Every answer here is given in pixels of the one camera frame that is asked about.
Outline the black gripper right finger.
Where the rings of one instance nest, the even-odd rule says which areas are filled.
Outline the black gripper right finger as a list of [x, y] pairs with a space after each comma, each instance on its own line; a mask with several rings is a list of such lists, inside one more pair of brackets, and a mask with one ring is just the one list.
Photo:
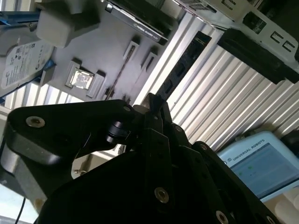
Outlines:
[[184, 205], [199, 206], [206, 224], [274, 224], [276, 217], [204, 142], [190, 144], [183, 129], [174, 124], [169, 106], [160, 113], [171, 144], [171, 158], [185, 187], [179, 192]]

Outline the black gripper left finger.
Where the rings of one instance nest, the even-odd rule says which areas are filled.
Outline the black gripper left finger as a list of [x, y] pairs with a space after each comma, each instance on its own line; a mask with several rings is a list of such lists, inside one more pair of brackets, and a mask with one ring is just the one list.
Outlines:
[[163, 122], [163, 102], [149, 94], [134, 107], [108, 100], [15, 109], [6, 124], [6, 169], [31, 202], [44, 206], [62, 186], [132, 150], [131, 129]]

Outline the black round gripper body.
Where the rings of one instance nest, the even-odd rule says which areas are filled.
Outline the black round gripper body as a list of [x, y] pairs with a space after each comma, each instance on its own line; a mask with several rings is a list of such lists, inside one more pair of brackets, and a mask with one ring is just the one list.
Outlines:
[[122, 153], [58, 189], [39, 224], [192, 224], [199, 206], [184, 205], [184, 178], [171, 158], [161, 121], [133, 127]]

